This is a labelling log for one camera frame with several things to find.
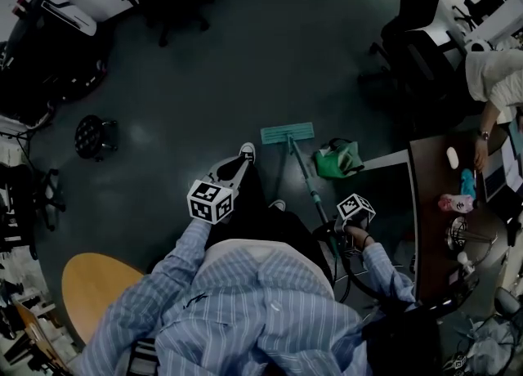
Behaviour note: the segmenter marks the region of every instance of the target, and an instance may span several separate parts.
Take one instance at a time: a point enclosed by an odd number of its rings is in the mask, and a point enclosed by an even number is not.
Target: handbag
[[[323,178],[346,178],[364,168],[358,142],[334,138],[315,153],[316,170]]]

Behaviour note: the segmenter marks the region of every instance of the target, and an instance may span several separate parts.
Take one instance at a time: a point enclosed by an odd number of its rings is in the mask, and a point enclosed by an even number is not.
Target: floor
[[[319,225],[298,166],[283,146],[261,146],[259,129],[313,122],[305,154],[333,137],[360,144],[362,159],[406,148],[402,108],[391,83],[359,87],[379,69],[368,47],[400,0],[216,0],[203,10],[211,29],[172,32],[140,16],[118,23],[109,74],[86,99],[60,108],[33,139],[31,159],[58,168],[67,212],[55,232],[37,231],[37,251],[57,306],[61,274],[78,253],[110,255],[144,271],[174,247],[189,222],[186,193],[210,166],[257,146],[267,201],[282,198],[311,229]],[[427,31],[437,42],[445,9]],[[102,163],[80,159],[74,131],[97,114],[118,121],[118,152]],[[328,212],[339,195],[317,181]]]

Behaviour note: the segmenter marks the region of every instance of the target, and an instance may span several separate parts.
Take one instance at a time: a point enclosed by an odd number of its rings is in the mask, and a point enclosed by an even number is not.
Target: person
[[[230,222],[189,224],[152,273],[108,308],[83,351],[83,374],[119,374],[124,351],[145,337],[154,338],[159,374],[372,373],[362,319],[335,301],[320,243],[282,200],[267,207],[254,146],[239,156],[249,167]],[[373,288],[413,303],[412,282],[382,245],[359,228],[345,231],[363,251]]]
[[[511,106],[523,104],[523,51],[469,52],[456,76],[454,108],[464,114],[482,110],[474,158],[475,168],[481,172],[489,155],[487,141],[499,115],[510,115]]]

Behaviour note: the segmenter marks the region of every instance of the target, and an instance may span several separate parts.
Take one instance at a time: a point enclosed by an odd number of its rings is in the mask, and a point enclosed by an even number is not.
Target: blue striped shirt
[[[275,250],[253,261],[237,248],[195,278],[211,227],[193,220],[150,275],[105,313],[83,351],[82,374],[113,375],[119,357],[158,326],[159,374],[371,374],[361,318],[335,302],[309,267]],[[380,244],[363,253],[373,287],[414,302],[412,282]]]

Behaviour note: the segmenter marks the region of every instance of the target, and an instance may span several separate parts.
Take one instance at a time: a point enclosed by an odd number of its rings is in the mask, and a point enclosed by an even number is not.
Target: round stool
[[[102,254],[74,256],[62,274],[62,298],[71,323],[87,344],[111,303],[143,275]]]
[[[102,149],[116,151],[118,147],[107,143],[108,136],[105,126],[116,126],[116,120],[102,121],[94,114],[89,114],[80,121],[74,134],[74,148],[81,158],[94,158],[102,161]]]

